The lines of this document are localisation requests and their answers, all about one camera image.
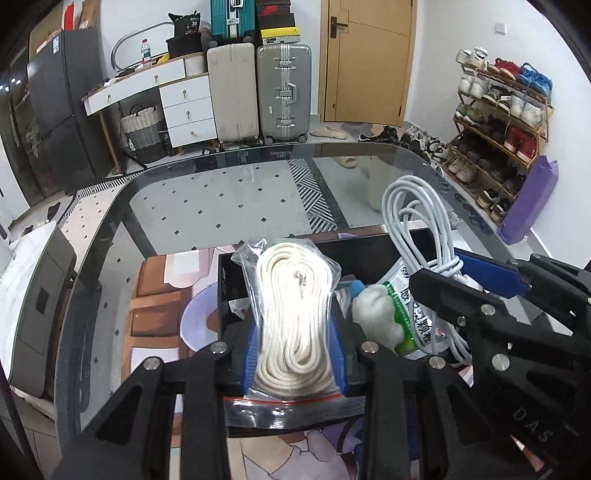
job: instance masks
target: drawer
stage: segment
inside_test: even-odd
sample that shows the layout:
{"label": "drawer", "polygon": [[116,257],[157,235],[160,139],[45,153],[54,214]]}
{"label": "drawer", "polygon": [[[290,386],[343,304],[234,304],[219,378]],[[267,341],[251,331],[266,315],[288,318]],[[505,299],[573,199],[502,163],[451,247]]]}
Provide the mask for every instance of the drawer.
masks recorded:
{"label": "drawer", "polygon": [[207,97],[169,106],[164,109],[164,116],[168,128],[213,118],[212,99]]}
{"label": "drawer", "polygon": [[209,118],[179,127],[169,127],[168,134],[173,147],[211,140],[217,138],[216,122]]}
{"label": "drawer", "polygon": [[208,75],[160,87],[160,98],[165,108],[211,97],[211,95]]}

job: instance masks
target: water bottle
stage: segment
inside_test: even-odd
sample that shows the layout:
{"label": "water bottle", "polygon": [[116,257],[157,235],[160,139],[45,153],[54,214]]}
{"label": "water bottle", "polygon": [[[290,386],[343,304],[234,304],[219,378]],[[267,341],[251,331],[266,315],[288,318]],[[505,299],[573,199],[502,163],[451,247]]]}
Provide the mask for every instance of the water bottle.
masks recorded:
{"label": "water bottle", "polygon": [[145,38],[142,40],[142,67],[150,67],[152,65],[152,54],[150,53],[150,44]]}

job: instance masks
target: slipper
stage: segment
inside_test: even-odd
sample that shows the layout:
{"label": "slipper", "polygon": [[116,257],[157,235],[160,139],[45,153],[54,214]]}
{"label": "slipper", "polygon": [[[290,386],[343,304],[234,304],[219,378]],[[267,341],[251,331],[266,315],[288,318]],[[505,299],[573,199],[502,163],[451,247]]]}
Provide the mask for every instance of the slipper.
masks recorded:
{"label": "slipper", "polygon": [[357,166],[357,159],[355,157],[333,157],[336,162],[345,168],[355,168]]}
{"label": "slipper", "polygon": [[336,128],[329,127],[327,125],[323,127],[315,128],[310,132],[310,135],[314,137],[328,137],[328,138],[336,138],[338,140],[346,140],[347,134],[341,130],[337,130]]}

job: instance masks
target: glass table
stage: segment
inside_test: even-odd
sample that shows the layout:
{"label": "glass table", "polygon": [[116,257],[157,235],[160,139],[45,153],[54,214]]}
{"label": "glass table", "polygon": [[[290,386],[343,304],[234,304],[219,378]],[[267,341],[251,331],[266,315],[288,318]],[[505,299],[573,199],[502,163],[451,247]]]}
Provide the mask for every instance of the glass table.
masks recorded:
{"label": "glass table", "polygon": [[[354,168],[341,165],[351,158],[354,161],[346,164]],[[216,275],[219,253],[254,238],[319,240],[345,233],[384,233],[381,196],[390,182],[405,174],[423,178],[439,192],[455,213],[453,227],[472,251],[500,261],[511,258],[469,201],[422,158],[401,147],[315,144],[235,150],[151,168],[129,181],[92,240],[63,323],[55,390],[60,444],[88,425],[122,378],[139,364],[138,355],[145,358],[154,348],[170,353],[176,346],[172,355],[178,358],[180,351],[188,355],[196,343],[216,339],[214,329],[179,329],[183,330],[183,310],[197,293],[216,301],[214,284],[197,290],[196,285]],[[172,257],[179,252],[194,255]],[[159,255],[169,255],[172,262],[144,264]],[[188,265],[195,263],[205,264],[204,275],[191,276]],[[170,300],[178,302],[172,327],[161,323],[157,301],[139,298],[138,285],[150,268],[175,288],[163,287],[160,281],[148,297],[178,294]],[[155,330],[140,333],[137,340],[129,318],[133,305],[144,300],[147,304],[139,307],[152,309],[148,322],[153,321]],[[139,303],[130,307],[130,302]],[[508,306],[524,322],[540,312],[519,300]]]}

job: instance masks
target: white cable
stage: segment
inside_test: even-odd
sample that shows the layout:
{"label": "white cable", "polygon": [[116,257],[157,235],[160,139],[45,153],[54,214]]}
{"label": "white cable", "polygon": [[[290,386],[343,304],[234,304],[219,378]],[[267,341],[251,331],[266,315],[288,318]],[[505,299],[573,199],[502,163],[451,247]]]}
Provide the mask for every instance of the white cable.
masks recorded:
{"label": "white cable", "polygon": [[[404,206],[408,193],[416,197],[416,199]],[[429,268],[444,277],[453,278],[460,283],[466,284],[466,279],[461,273],[463,262],[455,254],[453,248],[452,228],[447,212],[437,192],[425,180],[413,175],[406,175],[388,186],[382,197],[382,215],[390,238],[411,275],[421,268]],[[414,244],[408,227],[411,218],[413,220],[422,220],[431,230],[437,254],[435,260],[427,262]],[[409,305],[411,310],[414,310],[414,299],[412,297]],[[433,322],[431,326],[431,348],[428,348],[427,344],[417,334],[414,312],[410,311],[410,323],[417,348],[433,355],[437,355],[449,348],[458,362],[466,365],[471,364],[472,356],[468,351],[467,342],[458,334],[454,326],[441,320],[434,311],[424,306],[421,306],[421,308],[423,313]],[[438,330],[442,330],[446,334],[446,338],[442,342],[437,341]]]}

